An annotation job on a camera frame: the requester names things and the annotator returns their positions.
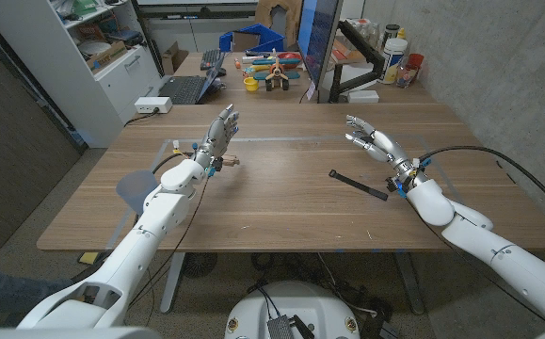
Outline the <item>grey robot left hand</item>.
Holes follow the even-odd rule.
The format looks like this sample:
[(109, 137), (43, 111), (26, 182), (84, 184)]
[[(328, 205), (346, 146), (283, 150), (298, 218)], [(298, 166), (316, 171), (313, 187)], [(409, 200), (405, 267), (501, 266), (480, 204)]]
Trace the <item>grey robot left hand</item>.
[(210, 168), (214, 161), (227, 151), (232, 137), (238, 131), (238, 119), (239, 113), (234, 110), (233, 104), (224, 108), (210, 124), (191, 159), (205, 170)]

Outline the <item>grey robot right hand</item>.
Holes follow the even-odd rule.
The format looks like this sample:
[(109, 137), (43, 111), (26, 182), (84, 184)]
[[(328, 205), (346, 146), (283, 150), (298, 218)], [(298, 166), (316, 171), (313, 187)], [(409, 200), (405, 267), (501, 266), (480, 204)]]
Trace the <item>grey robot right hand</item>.
[(406, 196), (417, 185), (428, 180), (418, 161), (411, 160), (402, 146), (389, 135), (377, 130), (369, 122), (346, 115), (346, 124), (355, 129), (345, 138), (364, 149), (376, 161), (389, 164), (395, 175), (389, 178), (388, 189)]

